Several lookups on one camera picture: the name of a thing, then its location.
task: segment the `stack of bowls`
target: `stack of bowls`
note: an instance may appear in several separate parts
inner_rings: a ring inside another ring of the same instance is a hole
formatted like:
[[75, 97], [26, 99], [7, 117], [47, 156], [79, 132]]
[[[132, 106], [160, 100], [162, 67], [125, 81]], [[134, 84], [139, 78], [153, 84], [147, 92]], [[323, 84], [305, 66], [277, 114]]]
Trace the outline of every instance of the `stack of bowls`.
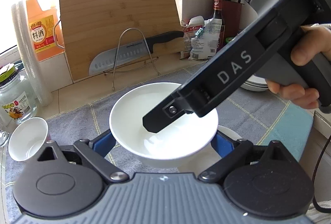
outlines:
[[241, 85], [242, 88], [250, 90], [252, 92], [263, 92], [268, 90], [268, 85], [264, 78], [256, 77], [252, 75]]

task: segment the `wooden cutting board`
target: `wooden cutting board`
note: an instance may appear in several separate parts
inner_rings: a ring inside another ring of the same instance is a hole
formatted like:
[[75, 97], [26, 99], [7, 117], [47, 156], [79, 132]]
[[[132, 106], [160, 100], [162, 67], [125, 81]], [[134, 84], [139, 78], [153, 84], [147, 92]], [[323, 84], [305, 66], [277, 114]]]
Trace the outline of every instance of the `wooden cutting board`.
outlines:
[[[120, 35], [128, 28], [140, 29], [145, 37], [182, 30], [175, 0], [60, 0], [60, 11], [74, 81], [87, 77], [94, 57], [117, 47]], [[138, 31], [131, 30], [123, 36], [121, 45], [141, 39]], [[183, 38], [177, 38], [154, 45], [152, 55], [182, 50]]]

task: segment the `finger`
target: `finger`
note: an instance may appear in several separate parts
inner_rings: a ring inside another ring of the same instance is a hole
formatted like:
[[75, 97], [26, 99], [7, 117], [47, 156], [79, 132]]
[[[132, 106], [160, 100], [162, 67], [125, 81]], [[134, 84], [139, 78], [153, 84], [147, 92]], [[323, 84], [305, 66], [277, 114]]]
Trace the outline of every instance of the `finger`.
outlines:
[[280, 84], [274, 82], [274, 81], [270, 81], [270, 80], [265, 80], [267, 82], [268, 88], [269, 90], [273, 93], [273, 94], [277, 94], [280, 90]]
[[302, 27], [302, 29], [306, 34], [291, 52], [294, 64], [303, 66], [319, 52], [323, 52], [331, 60], [331, 32], [325, 27]]
[[306, 89], [305, 95], [301, 98], [292, 100], [292, 102], [298, 106], [304, 107], [319, 98], [318, 91], [314, 88]]
[[314, 102], [311, 102], [308, 105], [304, 105], [302, 108], [303, 109], [316, 109], [318, 107], [319, 107], [318, 102], [317, 101], [314, 101]]
[[295, 100], [305, 95], [305, 89], [298, 84], [280, 87], [280, 96], [286, 100]]

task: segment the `black cable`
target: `black cable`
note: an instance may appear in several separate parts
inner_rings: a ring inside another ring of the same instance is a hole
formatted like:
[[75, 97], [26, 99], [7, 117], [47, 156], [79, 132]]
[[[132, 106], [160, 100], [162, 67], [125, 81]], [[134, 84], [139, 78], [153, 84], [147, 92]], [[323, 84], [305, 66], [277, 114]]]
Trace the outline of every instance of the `black cable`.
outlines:
[[[315, 183], [315, 176], [316, 176], [316, 172], [317, 172], [317, 169], [318, 169], [318, 166], [319, 166], [319, 163], [321, 162], [321, 159], [322, 159], [322, 156], [328, 146], [328, 144], [330, 143], [331, 141], [331, 135], [330, 137], [328, 138], [328, 140], [326, 141], [325, 143], [325, 146], [324, 148], [322, 149], [321, 151], [321, 154], [319, 155], [318, 157], [318, 160], [316, 162], [316, 165], [315, 165], [315, 169], [314, 169], [314, 172], [312, 174], [312, 183], [314, 184]], [[314, 198], [312, 199], [312, 203], [313, 205], [315, 206], [315, 209], [321, 213], [325, 213], [325, 214], [330, 214], [331, 213], [331, 208], [324, 208], [324, 207], [320, 207], [316, 201], [316, 198], [315, 198], [315, 195], [314, 195]]]

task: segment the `black round motor cover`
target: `black round motor cover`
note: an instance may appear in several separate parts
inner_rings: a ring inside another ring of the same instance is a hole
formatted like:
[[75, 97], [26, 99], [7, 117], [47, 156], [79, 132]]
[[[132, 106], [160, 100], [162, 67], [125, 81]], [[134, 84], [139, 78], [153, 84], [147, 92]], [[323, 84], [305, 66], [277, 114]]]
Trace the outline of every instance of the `black round motor cover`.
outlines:
[[224, 191], [244, 212], [275, 219], [305, 214], [314, 190], [302, 169], [287, 161], [270, 160], [231, 172]]
[[60, 160], [28, 163], [14, 185], [19, 206], [33, 215], [62, 217], [92, 204], [101, 194], [101, 177], [81, 165]]

